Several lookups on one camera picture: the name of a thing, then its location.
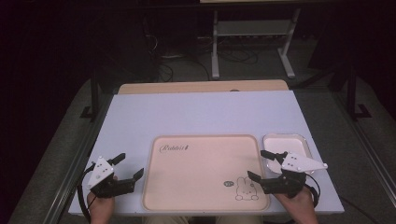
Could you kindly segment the person's left hand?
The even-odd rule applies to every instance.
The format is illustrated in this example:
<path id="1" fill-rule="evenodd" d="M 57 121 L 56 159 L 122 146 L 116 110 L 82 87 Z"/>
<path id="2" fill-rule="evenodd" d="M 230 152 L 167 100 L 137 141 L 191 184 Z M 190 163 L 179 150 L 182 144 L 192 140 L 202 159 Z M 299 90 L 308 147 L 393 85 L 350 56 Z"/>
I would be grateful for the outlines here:
<path id="1" fill-rule="evenodd" d="M 87 204 L 91 215 L 90 224 L 108 224 L 114 209 L 114 198 L 97 198 L 93 193 L 87 195 Z"/>

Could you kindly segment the small white rectangular dish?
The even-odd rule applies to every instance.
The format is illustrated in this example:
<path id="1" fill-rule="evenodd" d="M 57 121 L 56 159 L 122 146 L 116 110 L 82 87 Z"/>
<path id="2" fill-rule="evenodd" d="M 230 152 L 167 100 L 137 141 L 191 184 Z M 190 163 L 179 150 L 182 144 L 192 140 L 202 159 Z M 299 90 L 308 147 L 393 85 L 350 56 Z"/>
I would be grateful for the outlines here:
<path id="1" fill-rule="evenodd" d="M 263 150 L 271 151 L 273 153 L 283 154 L 284 152 L 299 154 L 302 157 L 312 158 L 310 148 L 305 138 L 299 134 L 285 134 L 285 133 L 269 133 L 262 139 Z M 281 174 L 282 164 L 277 161 L 266 160 L 268 169 L 275 173 Z"/>

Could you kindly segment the black metal stand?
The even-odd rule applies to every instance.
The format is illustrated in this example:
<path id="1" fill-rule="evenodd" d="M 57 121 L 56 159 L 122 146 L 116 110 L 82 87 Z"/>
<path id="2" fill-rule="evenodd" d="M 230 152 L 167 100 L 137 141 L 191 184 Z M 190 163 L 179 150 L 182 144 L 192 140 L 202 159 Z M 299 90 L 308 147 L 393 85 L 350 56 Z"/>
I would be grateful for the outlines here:
<path id="1" fill-rule="evenodd" d="M 346 112 L 352 120 L 370 118 L 371 114 L 363 104 L 356 103 L 357 75 L 352 65 L 346 64 L 343 68 L 343 81 L 346 85 Z"/>
<path id="2" fill-rule="evenodd" d="M 89 119 L 94 121 L 99 112 L 99 87 L 97 82 L 97 75 L 95 72 L 92 73 L 91 80 L 91 104 L 85 106 L 80 117 L 82 119 Z"/>

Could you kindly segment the white metal stand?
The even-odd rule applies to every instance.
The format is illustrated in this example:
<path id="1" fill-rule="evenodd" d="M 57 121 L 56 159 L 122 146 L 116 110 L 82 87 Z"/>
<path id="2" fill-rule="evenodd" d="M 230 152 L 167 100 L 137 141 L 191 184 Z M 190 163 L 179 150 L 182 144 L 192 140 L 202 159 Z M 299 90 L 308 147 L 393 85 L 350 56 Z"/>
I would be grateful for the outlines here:
<path id="1" fill-rule="evenodd" d="M 211 52 L 211 74 L 214 79 L 219 79 L 218 38 L 230 36 L 266 36 L 283 35 L 286 37 L 282 48 L 277 53 L 288 78 L 295 78 L 295 73 L 288 58 L 288 50 L 292 40 L 301 10 L 295 9 L 289 20 L 268 21 L 220 21 L 218 12 L 214 12 L 213 38 Z"/>

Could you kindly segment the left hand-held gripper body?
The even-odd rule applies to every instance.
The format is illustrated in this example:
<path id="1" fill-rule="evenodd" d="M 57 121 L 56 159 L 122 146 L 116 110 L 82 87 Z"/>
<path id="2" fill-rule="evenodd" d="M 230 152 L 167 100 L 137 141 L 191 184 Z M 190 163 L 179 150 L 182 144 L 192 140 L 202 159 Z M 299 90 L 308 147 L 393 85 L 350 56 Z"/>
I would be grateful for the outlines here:
<path id="1" fill-rule="evenodd" d="M 87 188 L 98 198 L 112 198 L 134 191 L 135 182 L 132 178 L 117 180 L 114 178 L 114 165 L 110 165 L 100 156 L 93 165 L 92 175 Z"/>

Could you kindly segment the wooden table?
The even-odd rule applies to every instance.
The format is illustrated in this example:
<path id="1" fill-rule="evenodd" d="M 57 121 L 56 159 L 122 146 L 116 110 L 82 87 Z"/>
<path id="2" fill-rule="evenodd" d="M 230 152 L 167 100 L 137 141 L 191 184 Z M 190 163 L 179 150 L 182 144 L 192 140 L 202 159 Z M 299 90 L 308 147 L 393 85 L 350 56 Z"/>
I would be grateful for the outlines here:
<path id="1" fill-rule="evenodd" d="M 229 80 L 169 83 L 134 83 L 120 86 L 119 94 L 152 94 L 224 91 L 287 91 L 284 80 Z"/>

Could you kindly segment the person's right hand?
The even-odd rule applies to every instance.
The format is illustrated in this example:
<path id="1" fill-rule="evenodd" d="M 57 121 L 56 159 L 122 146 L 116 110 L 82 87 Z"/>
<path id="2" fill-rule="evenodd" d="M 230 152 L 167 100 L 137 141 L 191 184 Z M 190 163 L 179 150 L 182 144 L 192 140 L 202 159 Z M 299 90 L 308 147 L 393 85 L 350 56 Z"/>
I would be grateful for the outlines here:
<path id="1" fill-rule="evenodd" d="M 296 224 L 318 224 L 311 192 L 303 189 L 293 198 L 287 194 L 275 194 L 276 199 L 290 214 Z"/>

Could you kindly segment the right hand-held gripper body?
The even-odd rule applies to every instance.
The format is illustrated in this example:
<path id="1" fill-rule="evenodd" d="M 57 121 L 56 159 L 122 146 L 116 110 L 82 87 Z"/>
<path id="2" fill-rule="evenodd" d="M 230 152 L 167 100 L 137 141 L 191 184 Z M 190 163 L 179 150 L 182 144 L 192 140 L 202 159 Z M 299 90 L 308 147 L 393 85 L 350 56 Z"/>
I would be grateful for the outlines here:
<path id="1" fill-rule="evenodd" d="M 282 173 L 277 178 L 262 179 L 261 186 L 266 194 L 287 194 L 295 197 L 304 187 L 307 174 L 316 170 L 327 169 L 326 163 L 315 161 L 299 154 L 284 152 Z"/>

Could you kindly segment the pink tray with rabbit drawing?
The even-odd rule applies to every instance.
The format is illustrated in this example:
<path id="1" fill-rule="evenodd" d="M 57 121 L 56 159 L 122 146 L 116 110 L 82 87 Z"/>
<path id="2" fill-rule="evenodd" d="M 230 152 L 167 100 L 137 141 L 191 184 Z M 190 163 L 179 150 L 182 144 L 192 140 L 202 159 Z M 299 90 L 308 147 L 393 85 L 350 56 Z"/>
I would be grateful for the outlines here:
<path id="1" fill-rule="evenodd" d="M 264 176 L 251 135 L 160 136 L 152 145 L 143 206 L 158 213 L 264 211 L 269 196 L 248 172 Z"/>

